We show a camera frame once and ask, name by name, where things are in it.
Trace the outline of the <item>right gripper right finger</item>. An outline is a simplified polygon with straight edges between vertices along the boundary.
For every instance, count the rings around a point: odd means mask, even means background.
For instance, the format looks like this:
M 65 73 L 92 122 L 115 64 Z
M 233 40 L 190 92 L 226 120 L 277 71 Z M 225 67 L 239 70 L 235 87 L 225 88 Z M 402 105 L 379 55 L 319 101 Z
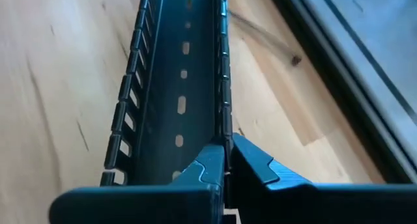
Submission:
M 413 184 L 314 183 L 233 135 L 233 198 L 243 223 L 415 223 Z

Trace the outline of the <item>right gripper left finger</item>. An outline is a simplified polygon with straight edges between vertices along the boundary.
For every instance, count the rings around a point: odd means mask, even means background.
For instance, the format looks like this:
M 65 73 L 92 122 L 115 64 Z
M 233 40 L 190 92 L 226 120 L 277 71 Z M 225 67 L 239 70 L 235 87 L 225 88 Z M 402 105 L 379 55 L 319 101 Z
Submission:
M 207 145 L 168 185 L 78 188 L 54 200 L 50 223 L 221 223 L 224 149 Z

